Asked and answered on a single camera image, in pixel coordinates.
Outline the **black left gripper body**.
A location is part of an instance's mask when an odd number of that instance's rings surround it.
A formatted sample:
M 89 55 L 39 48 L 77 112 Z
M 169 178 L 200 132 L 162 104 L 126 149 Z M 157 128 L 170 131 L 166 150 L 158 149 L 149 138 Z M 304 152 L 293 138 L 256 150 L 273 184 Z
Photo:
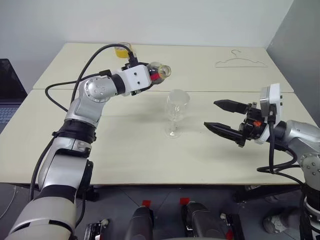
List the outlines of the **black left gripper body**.
M 141 89 L 137 89 L 137 90 L 134 90 L 131 92 L 131 96 L 135 96 L 135 95 L 138 95 L 144 91 L 147 91 L 151 88 L 151 85 L 149 85 L 148 87 L 145 87 L 145 88 L 141 88 Z

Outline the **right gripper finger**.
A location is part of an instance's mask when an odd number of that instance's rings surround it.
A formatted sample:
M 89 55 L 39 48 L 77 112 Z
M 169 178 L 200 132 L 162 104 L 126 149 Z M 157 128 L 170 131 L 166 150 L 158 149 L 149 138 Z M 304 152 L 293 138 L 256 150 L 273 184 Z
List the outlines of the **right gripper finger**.
M 241 131 L 218 122 L 204 122 L 203 124 L 212 133 L 235 142 L 239 147 L 242 148 L 245 145 L 246 138 Z
M 213 102 L 213 104 L 218 106 L 222 110 L 231 112 L 231 113 L 246 114 L 248 111 L 247 104 L 229 100 L 229 99 L 216 100 Z

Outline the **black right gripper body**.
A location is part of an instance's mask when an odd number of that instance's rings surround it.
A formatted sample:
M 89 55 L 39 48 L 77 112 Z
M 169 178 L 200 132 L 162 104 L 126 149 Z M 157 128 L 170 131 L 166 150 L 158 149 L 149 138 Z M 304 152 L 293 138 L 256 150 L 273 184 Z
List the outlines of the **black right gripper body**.
M 257 103 L 252 102 L 247 105 L 246 117 L 239 125 L 239 131 L 247 140 L 259 139 L 266 128 L 265 118 L 257 108 Z

